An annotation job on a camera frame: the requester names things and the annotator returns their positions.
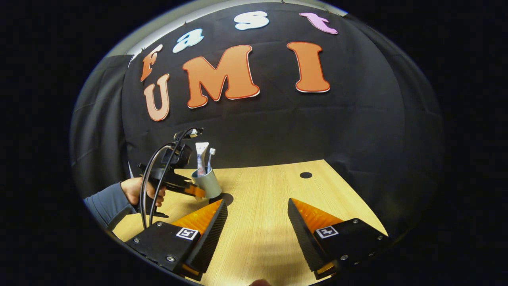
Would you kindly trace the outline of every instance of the wooden table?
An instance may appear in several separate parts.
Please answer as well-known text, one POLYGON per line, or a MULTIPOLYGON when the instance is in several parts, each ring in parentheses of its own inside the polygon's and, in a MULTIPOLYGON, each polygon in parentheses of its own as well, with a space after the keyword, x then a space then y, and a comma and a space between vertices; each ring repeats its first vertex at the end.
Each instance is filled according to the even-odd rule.
MULTIPOLYGON (((192 171, 179 169, 176 173, 190 178, 192 171)), ((210 266, 199 282, 203 285, 248 286, 262 278, 273 286, 319 281, 309 270, 288 218, 291 197, 342 220, 360 218, 388 235, 367 204, 324 160, 214 172, 223 192, 234 200, 228 206, 228 219, 210 266), (302 172, 310 172, 312 177, 303 179, 302 172)), ((167 192, 157 210, 169 218, 156 217, 153 222, 171 223, 207 204, 207 199, 197 202, 191 196, 167 192)), ((139 214, 133 214, 113 232, 127 241, 142 230, 139 214)))

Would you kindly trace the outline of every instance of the black fabric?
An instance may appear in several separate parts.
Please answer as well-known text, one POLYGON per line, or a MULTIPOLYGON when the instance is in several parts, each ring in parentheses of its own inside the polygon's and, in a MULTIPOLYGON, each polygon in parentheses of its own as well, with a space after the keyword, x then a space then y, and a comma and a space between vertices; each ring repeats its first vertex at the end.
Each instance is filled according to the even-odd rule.
MULTIPOLYGON (((122 87, 118 84, 120 69, 117 72, 107 75, 110 79, 105 86, 114 96, 103 101, 103 108, 110 110, 101 113, 114 128, 96 125, 96 130, 86 132, 84 127, 90 125, 73 125, 81 134, 71 138, 95 134, 94 144, 89 142, 88 149, 79 149, 79 154, 85 154, 92 150, 90 146, 97 148, 78 160, 88 168, 73 168, 78 185, 87 188, 85 194, 126 176, 122 169, 126 163, 121 160, 122 130, 127 157, 135 166, 146 164, 175 132, 191 126, 205 128, 199 141, 210 142, 217 149, 215 168, 325 159, 370 206, 394 239, 418 221, 436 189, 443 147, 441 116, 432 87, 396 45, 354 19, 292 4, 227 8, 187 23, 145 47, 130 63, 122 87), (267 26, 235 29, 236 15, 258 10, 268 13, 267 26), (338 35, 318 30, 299 15, 302 12, 328 19, 327 25, 337 29, 338 35), (204 39, 174 54, 176 40, 196 28, 203 29, 204 39), (286 47, 295 41, 321 46, 320 61, 330 91, 308 94, 296 90, 298 63, 294 52, 286 47), (152 72, 141 82, 142 61, 160 44, 164 47, 151 66, 152 72), (252 46, 249 66, 260 94, 229 100, 224 96, 226 81, 218 102, 204 91, 209 97, 207 105, 188 108, 188 77, 182 65, 203 56, 217 67, 227 48, 242 44, 252 46), (166 73, 170 74, 170 111, 164 120, 155 122, 148 115, 143 90, 155 84, 155 105, 160 106, 156 81, 166 73), (121 119, 115 118, 120 110, 121 119), (100 147, 99 139, 105 140, 100 136, 107 137, 107 145, 100 147)), ((99 78, 99 74, 94 71, 92 75, 99 78)), ((196 168, 194 154, 188 168, 196 168)))
POLYGON ((70 152, 73 176, 82 198, 130 177, 124 159, 120 105, 130 59, 104 58, 77 99, 71 120, 70 152))

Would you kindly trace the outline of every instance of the finger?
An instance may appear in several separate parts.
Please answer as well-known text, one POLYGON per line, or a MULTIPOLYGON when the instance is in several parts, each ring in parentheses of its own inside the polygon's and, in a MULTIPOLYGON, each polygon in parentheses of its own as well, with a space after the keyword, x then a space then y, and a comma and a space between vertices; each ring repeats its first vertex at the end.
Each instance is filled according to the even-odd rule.
POLYGON ((150 184, 150 182, 146 182, 146 193, 150 198, 155 196, 155 189, 153 188, 152 184, 150 184))
POLYGON ((143 183, 143 177, 135 177, 135 178, 132 178, 133 182, 135 182, 135 185, 136 187, 138 187, 138 189, 141 188, 141 183, 143 183))
MULTIPOLYGON (((148 196, 150 198, 154 198, 155 197, 155 188, 153 186, 151 186, 151 189, 148 192, 148 196)), ((166 195, 166 186, 161 186, 161 188, 159 189, 159 194, 160 196, 165 196, 166 195)))

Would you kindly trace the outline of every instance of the white letter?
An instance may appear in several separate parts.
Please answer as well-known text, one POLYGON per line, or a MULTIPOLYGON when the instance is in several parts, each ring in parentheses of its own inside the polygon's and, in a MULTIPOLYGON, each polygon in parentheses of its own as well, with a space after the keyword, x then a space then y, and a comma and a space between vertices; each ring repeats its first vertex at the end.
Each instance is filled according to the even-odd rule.
POLYGON ((178 53, 187 47, 194 46, 197 43, 201 42, 201 40, 204 38, 201 36, 202 31, 203 29, 195 29, 181 36, 180 39, 176 41, 178 44, 176 44, 173 48, 173 53, 178 53))
POLYGON ((236 24, 235 28, 243 31, 247 29, 261 28, 268 25, 269 20, 268 18, 265 18, 266 16, 268 16, 268 14, 263 11, 247 12, 236 16, 233 21, 240 23, 236 24))

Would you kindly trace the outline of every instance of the cup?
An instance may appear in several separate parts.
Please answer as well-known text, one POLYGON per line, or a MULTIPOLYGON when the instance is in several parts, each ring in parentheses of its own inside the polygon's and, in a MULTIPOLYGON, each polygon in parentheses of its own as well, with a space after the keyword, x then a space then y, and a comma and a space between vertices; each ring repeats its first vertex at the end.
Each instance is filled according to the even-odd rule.
POLYGON ((198 170, 195 170, 191 177, 192 181, 205 191, 206 198, 214 198, 222 193, 222 188, 219 186, 217 177, 213 172, 213 168, 208 171, 208 167, 205 167, 206 175, 198 177, 198 170))

